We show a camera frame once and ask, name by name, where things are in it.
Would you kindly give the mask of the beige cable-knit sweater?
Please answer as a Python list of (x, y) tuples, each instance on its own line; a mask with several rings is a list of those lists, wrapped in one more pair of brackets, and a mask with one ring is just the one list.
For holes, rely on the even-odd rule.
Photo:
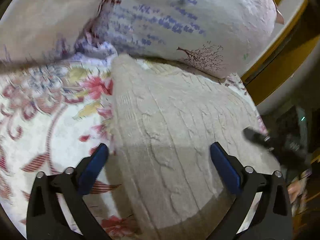
[(111, 64), (114, 142), (142, 239), (205, 239), (233, 197), (209, 154), (212, 143), (257, 172), (279, 168), (243, 130), (259, 129), (251, 105), (186, 67), (116, 57)]

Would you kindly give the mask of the floral bed sheet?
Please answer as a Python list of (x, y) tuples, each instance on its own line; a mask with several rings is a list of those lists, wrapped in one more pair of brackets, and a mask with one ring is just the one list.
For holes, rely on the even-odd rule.
[[(215, 131), (222, 145), (261, 172), (276, 166), (241, 133), (247, 126), (264, 132), (265, 126), (237, 75), (220, 81), (186, 66), (137, 63), (156, 74), (188, 79), (191, 88), (208, 85), (218, 97), (215, 107), (222, 121)], [(56, 174), (110, 142), (111, 96), (105, 92), (110, 74), (109, 59), (82, 54), (56, 64), (1, 71), (1, 205), (22, 236), (37, 172)]]

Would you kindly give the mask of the pink floral left pillow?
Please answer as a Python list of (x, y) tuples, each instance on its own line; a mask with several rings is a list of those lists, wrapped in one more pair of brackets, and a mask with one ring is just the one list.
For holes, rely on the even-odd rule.
[(1, 65), (68, 58), (105, 1), (12, 0), (1, 17)]

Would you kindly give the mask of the blue floral right pillow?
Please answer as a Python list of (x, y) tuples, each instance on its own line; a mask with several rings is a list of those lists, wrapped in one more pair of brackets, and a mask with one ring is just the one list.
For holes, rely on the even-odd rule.
[(211, 76), (240, 73), (284, 23), (274, 0), (104, 0), (76, 42), (119, 53), (178, 61)]

